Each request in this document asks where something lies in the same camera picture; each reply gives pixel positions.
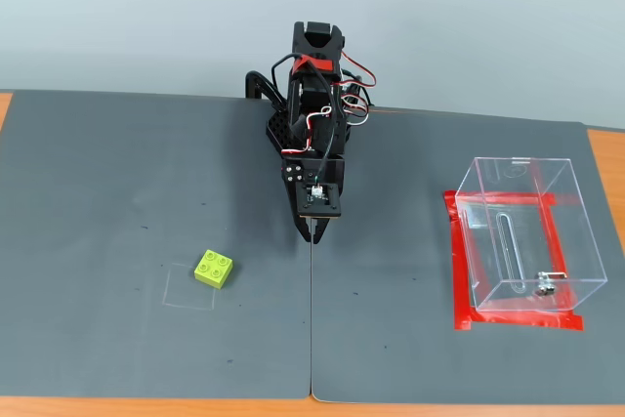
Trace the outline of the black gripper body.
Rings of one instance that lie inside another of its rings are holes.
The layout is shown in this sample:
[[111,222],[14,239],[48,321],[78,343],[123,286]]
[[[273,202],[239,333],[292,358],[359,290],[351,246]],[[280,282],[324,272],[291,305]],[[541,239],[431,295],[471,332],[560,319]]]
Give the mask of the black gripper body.
[[301,200],[300,215],[340,215],[340,196],[343,191],[345,161],[341,157],[329,158],[321,175],[318,175],[320,158],[288,156],[282,159],[282,179],[289,175],[300,176],[304,187],[298,194]]

